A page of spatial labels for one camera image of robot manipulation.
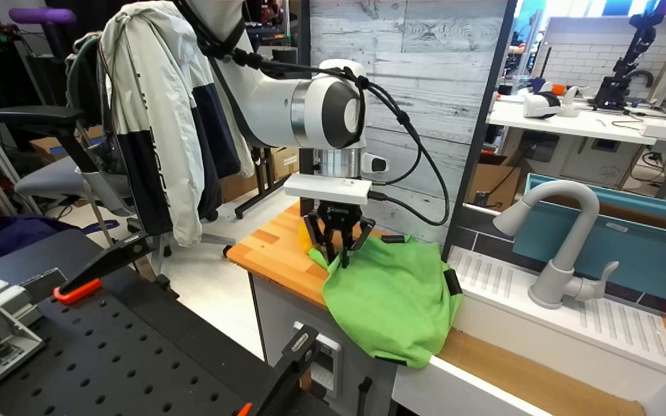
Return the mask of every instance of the floor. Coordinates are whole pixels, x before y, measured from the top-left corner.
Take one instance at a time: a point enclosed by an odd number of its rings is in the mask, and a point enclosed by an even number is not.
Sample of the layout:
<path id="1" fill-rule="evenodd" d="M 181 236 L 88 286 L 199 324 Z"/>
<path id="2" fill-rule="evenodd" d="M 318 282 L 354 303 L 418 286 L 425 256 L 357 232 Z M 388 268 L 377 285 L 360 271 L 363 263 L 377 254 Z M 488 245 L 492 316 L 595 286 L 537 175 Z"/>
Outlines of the floor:
<path id="1" fill-rule="evenodd" d="M 274 193 L 247 210 L 242 220 L 234 220 L 234 209 L 246 199 L 222 206 L 220 220 L 205 224 L 205 233 L 240 240 L 295 202 L 281 193 Z M 86 227 L 95 223 L 95 213 L 91 206 L 70 209 L 62 213 L 62 223 Z M 121 227 L 110 230 L 109 233 L 115 240 L 125 238 L 125 223 L 121 220 Z M 91 238 L 106 247 L 103 233 L 98 232 L 91 233 Z M 173 249 L 161 273 L 172 279 L 172 288 L 177 293 L 182 306 L 210 321 L 255 357 L 264 359 L 247 273 L 222 260 L 222 249 L 225 245 L 218 243 L 202 243 L 192 249 Z"/>

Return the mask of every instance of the white countertop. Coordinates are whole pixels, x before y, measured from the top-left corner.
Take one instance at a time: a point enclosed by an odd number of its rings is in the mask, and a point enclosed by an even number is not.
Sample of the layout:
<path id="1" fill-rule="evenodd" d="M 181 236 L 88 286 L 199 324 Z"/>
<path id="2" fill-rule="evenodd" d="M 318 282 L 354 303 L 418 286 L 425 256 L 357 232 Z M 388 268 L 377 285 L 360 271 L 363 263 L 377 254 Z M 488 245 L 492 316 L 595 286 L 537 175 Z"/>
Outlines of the white countertop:
<path id="1" fill-rule="evenodd" d="M 602 113 L 583 108 L 576 117 L 552 116 L 546 120 L 533 120 L 523 116 L 523 104 L 516 102 L 495 102 L 488 116 L 488 124 L 505 124 L 518 129 L 567 134 L 567 136 L 587 136 L 606 138 L 638 146 L 655 146 L 656 138 L 643 136 L 643 120 L 620 113 Z"/>

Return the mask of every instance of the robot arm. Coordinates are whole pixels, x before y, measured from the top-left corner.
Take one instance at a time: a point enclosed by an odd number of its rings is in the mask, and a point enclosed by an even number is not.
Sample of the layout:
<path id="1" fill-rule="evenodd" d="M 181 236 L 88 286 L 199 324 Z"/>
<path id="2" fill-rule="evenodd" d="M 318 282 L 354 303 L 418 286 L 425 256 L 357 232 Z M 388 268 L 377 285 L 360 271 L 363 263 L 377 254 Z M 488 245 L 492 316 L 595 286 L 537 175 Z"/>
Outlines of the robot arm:
<path id="1" fill-rule="evenodd" d="M 350 82 L 325 74 L 279 82 L 237 65 L 251 55 L 242 0 L 176 0 L 176 8 L 192 24 L 250 143 L 342 151 L 360 138 L 360 92 Z"/>

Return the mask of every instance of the sink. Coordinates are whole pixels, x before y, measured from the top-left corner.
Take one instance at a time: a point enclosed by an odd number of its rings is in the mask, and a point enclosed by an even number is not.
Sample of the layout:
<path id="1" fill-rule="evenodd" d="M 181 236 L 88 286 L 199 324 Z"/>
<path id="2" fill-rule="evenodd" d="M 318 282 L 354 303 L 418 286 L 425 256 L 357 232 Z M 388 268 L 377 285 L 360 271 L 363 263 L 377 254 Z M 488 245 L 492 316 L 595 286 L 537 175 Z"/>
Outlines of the sink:
<path id="1" fill-rule="evenodd" d="M 451 339 L 425 369 L 397 372 L 397 403 L 416 413 L 495 416 L 587 413 L 590 405 L 609 403 L 606 413 L 666 416 L 661 316 L 609 299 L 546 309 L 527 295 L 531 271 L 459 247 L 448 263 L 464 291 Z M 448 350 L 472 350 L 477 366 L 466 366 L 470 352 L 448 360 Z M 510 372 L 518 387 L 499 387 L 507 380 L 499 372 Z M 538 390 L 583 394 L 569 397 L 567 412 L 537 403 Z"/>

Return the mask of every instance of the white lab coat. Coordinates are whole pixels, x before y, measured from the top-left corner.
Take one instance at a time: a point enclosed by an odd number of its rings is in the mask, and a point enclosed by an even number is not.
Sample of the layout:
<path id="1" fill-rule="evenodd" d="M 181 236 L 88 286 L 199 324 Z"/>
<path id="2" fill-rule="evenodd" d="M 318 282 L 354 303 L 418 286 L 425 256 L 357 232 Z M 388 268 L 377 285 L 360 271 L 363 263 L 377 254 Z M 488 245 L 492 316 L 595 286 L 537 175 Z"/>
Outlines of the white lab coat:
<path id="1" fill-rule="evenodd" d="M 126 5 L 103 27 L 101 60 L 110 82 L 115 134 L 150 131 L 173 238 L 181 247 L 199 243 L 197 206 L 205 179 L 192 91 L 210 85 L 212 70 L 192 26 L 173 2 Z M 235 129 L 234 143 L 240 168 L 251 171 L 250 151 Z"/>

